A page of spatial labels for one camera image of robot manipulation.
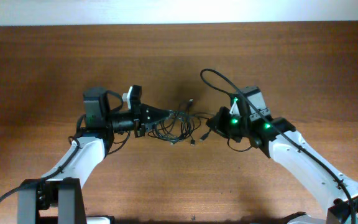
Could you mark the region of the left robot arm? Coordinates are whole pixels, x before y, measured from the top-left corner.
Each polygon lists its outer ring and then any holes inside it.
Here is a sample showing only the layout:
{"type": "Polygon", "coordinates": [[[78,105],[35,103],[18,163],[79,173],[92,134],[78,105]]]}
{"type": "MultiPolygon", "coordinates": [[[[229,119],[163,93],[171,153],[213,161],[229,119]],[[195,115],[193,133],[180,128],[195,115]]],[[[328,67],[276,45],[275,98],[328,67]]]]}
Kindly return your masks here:
{"type": "Polygon", "coordinates": [[[70,148],[40,179],[23,181],[18,191],[18,223],[112,224],[112,216],[87,216],[82,188],[94,168],[112,154],[115,134],[145,136],[170,112],[141,103],[142,88],[120,95],[101,87],[83,93],[85,113],[70,148]]]}

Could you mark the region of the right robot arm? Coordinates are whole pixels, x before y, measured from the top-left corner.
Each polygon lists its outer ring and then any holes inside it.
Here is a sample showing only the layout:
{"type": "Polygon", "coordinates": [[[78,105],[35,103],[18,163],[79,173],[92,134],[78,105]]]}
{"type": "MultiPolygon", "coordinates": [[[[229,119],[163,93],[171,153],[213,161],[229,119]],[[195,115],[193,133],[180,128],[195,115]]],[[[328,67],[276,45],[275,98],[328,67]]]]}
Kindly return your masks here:
{"type": "Polygon", "coordinates": [[[228,141],[247,138],[289,171],[319,203],[325,223],[358,222],[358,182],[318,154],[285,118],[273,118],[260,89],[247,86],[229,94],[231,106],[222,106],[206,124],[228,141]]]}

